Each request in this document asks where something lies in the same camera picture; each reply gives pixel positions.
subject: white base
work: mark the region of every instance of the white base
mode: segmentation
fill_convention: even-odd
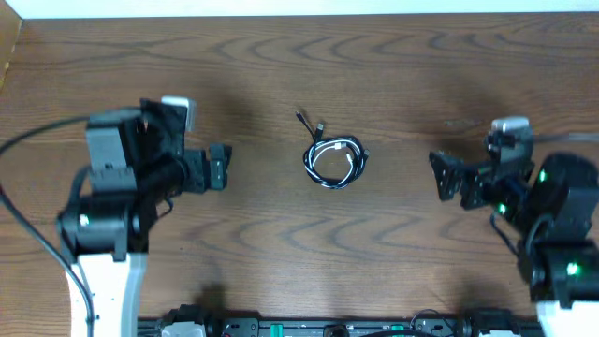
[[[113,262],[111,254],[87,255],[71,265],[94,294],[94,337],[137,337],[139,294],[147,258],[147,254],[127,254],[125,261]],[[66,279],[71,298],[71,336],[86,337],[85,302],[70,277]]]
[[[542,301],[536,304],[536,314],[545,337],[596,336],[593,324],[599,319],[599,302],[575,301],[567,310],[557,301]]]
[[[177,322],[166,326],[162,337],[206,337],[206,330],[194,322]]]

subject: wire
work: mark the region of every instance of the wire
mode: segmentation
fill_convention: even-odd
[[[534,240],[534,237],[536,236],[536,232],[541,227],[541,224],[546,223],[546,222],[549,223],[549,225],[551,223],[553,223],[553,216],[549,213],[541,214],[541,216],[539,216],[536,219],[533,226],[531,227],[531,231],[528,232],[528,236],[526,237],[526,243],[524,245],[527,255],[531,254],[531,248],[533,246],[533,240]]]
[[[298,117],[299,121],[306,126],[306,129],[312,136],[313,144],[303,154],[303,164],[304,167],[306,167],[308,176],[313,181],[326,188],[343,189],[362,175],[362,172],[364,172],[364,169],[366,168],[366,160],[370,153],[362,147],[362,144],[356,137],[346,136],[322,139],[325,128],[323,124],[319,124],[314,132],[299,111],[296,111],[296,117]],[[343,148],[348,148],[352,153],[351,155],[345,154],[350,166],[345,177],[343,179],[332,179],[318,174],[314,167],[320,155],[328,150],[341,150]]]
[[[88,165],[84,168],[80,168],[80,170],[73,178],[73,183],[71,184],[71,192],[68,194],[68,203],[75,203],[79,200],[81,189],[83,188],[83,183],[85,182],[85,178],[89,173],[91,167]]]
[[[497,224],[495,223],[495,214],[496,213],[494,212],[490,215],[490,225],[493,227],[493,229],[495,229],[495,232],[497,232],[499,237],[502,238],[502,240],[505,242],[505,245],[507,246],[509,251],[512,252],[513,255],[518,256],[518,250],[514,246],[514,243],[512,243],[507,237],[507,235],[505,235],[505,233],[497,227]]]
[[[599,133],[571,133],[566,135],[541,135],[534,137],[534,142],[536,143],[553,141],[599,142]]]
[[[4,152],[6,152],[12,146],[16,145],[17,143],[19,143],[20,141],[22,141],[24,139],[33,137],[33,136],[40,134],[42,132],[45,132],[45,131],[50,131],[50,130],[53,130],[56,128],[60,128],[60,127],[66,126],[66,125],[72,125],[75,123],[87,121],[87,120],[89,120],[89,118],[90,117],[87,116],[87,117],[75,117],[75,118],[65,119],[62,121],[50,123],[48,125],[43,125],[41,127],[24,132],[24,133],[20,134],[19,136],[9,139],[4,144],[2,144],[2,146],[0,146],[0,156],[2,156],[2,154],[4,154]],[[66,262],[65,258],[62,257],[60,255],[60,253],[58,253],[56,248],[54,248],[51,245],[51,243],[49,243],[46,240],[46,238],[44,238],[44,236],[39,231],[37,231],[37,229],[29,221],[27,221],[27,219],[22,215],[22,213],[14,206],[14,204],[12,203],[12,201],[10,200],[8,195],[4,192],[4,189],[2,188],[1,183],[0,183],[0,199],[4,203],[7,210],[19,222],[19,224],[25,229],[25,231],[27,231],[32,237],[34,237],[34,239],[36,239],[42,245],[42,247],[44,247],[44,249],[46,249],[48,254],[50,254],[52,257],[54,257],[54,259],[58,262],[58,264],[60,264],[60,266],[63,267],[66,274],[73,280],[73,283],[75,284],[75,286],[77,286],[77,289],[81,293],[81,296],[83,297],[83,301],[85,302],[85,309],[87,310],[87,320],[86,320],[87,335],[88,335],[88,337],[93,337],[94,336],[94,319],[95,319],[94,318],[94,306],[92,305],[92,295],[90,294],[89,290],[83,285],[83,283],[81,282],[79,277],[77,277],[77,274],[75,274],[75,272],[70,268],[70,266],[68,265],[68,262]]]
[[[168,210],[158,215],[158,219],[162,219],[163,217],[169,215],[172,212],[172,209],[175,208],[175,203],[172,202],[171,198],[165,198],[165,202],[168,205]]]
[[[438,311],[436,311],[434,309],[422,309],[419,312],[417,312],[414,315],[414,317],[412,317],[412,320],[410,321],[410,328],[411,329],[415,329],[416,328],[414,324],[416,322],[417,317],[419,315],[423,314],[423,313],[426,313],[426,312],[431,312],[431,313],[434,313],[434,314],[437,314],[437,315],[441,315],[441,314],[439,314]],[[451,332],[456,332],[456,326],[453,326],[453,325],[449,324],[449,322],[447,322],[447,320],[444,317],[441,317],[441,319],[447,325],[447,327],[451,330]]]

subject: cable connector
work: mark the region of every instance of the cable connector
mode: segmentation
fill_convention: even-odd
[[[303,115],[301,114],[301,112],[296,111],[296,117],[298,117],[299,121],[302,123],[306,123],[306,119],[303,118]]]
[[[322,134],[325,132],[325,125],[322,123],[318,123],[318,126],[316,127],[316,132],[314,133],[314,137],[316,138],[316,141],[319,141],[322,139]]]

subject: green connector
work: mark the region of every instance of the green connector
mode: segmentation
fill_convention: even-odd
[[[283,324],[270,324],[270,337],[283,337]]]
[[[403,325],[394,325],[391,326],[392,330],[403,330]],[[393,335],[393,337],[403,337],[404,335]]]

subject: wood grain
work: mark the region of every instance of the wood grain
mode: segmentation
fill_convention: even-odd
[[[30,21],[0,96],[0,137],[140,97],[198,102],[188,146],[233,146],[229,188],[178,198],[153,229],[143,315],[190,302],[264,316],[532,315],[489,210],[439,202],[428,151],[481,159],[490,121],[512,114],[538,134],[596,131],[598,90],[596,14]],[[296,106],[371,151],[347,189],[306,176]],[[535,158],[568,149],[596,161],[596,147],[573,144]],[[3,158],[7,192],[53,242],[88,159],[82,126]],[[65,277],[5,211],[0,261],[0,335],[65,335]]]

